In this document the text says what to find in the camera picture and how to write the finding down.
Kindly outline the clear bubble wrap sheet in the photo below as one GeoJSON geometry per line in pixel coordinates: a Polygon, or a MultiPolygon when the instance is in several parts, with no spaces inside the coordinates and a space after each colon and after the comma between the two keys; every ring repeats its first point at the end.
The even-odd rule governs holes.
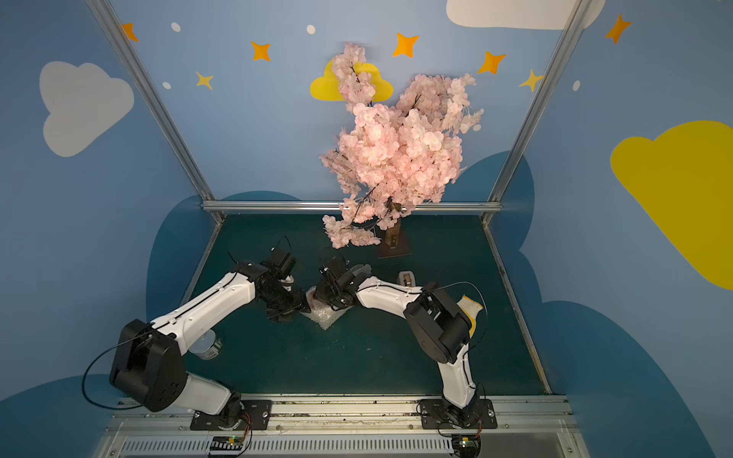
{"type": "Polygon", "coordinates": [[[334,310],[330,305],[326,305],[315,298],[315,290],[316,287],[313,286],[305,293],[309,312],[303,311],[302,315],[318,324],[322,330],[328,330],[350,310],[350,307],[334,310]]]}

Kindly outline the white tape dispenser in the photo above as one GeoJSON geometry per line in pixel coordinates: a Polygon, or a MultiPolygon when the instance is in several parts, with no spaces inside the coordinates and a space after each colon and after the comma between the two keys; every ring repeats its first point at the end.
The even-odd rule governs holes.
{"type": "Polygon", "coordinates": [[[409,288],[418,286],[415,275],[412,271],[400,271],[398,274],[398,283],[409,288]]]}

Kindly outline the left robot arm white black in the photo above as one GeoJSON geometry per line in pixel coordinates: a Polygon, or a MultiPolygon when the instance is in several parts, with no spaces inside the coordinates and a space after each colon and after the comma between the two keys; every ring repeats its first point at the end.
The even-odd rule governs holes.
{"type": "Polygon", "coordinates": [[[152,322],[129,322],[120,332],[110,384],[152,412],[180,406],[236,422],[241,395],[190,374],[183,357],[206,332],[257,300],[265,302],[272,320],[307,310],[305,292],[291,275],[295,263],[291,253],[274,248],[265,261],[239,263],[208,290],[152,322]]]}

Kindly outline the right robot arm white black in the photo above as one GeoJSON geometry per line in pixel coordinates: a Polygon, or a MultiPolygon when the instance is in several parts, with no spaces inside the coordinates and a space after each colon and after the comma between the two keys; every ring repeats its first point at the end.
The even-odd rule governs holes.
{"type": "Polygon", "coordinates": [[[473,322],[443,288],[391,284],[374,276],[368,264],[349,267],[339,258],[323,265],[320,273],[316,301],[334,310],[360,306],[406,320],[418,345],[438,364],[444,400],[458,410],[475,403],[468,359],[473,322]]]}

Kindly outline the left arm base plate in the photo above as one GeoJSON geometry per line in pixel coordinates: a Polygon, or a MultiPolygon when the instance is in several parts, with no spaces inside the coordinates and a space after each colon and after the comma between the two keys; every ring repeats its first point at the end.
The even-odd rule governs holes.
{"type": "Polygon", "coordinates": [[[230,403],[217,415],[196,411],[191,431],[265,431],[273,403],[270,400],[240,400],[230,403]]]}

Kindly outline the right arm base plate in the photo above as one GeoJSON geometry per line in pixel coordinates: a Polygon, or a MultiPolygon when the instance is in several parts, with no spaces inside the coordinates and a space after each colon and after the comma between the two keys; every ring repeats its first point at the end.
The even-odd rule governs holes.
{"type": "Polygon", "coordinates": [[[475,397],[465,408],[458,408],[446,399],[424,399],[417,403],[423,429],[496,429],[496,412],[492,401],[475,397]]]}

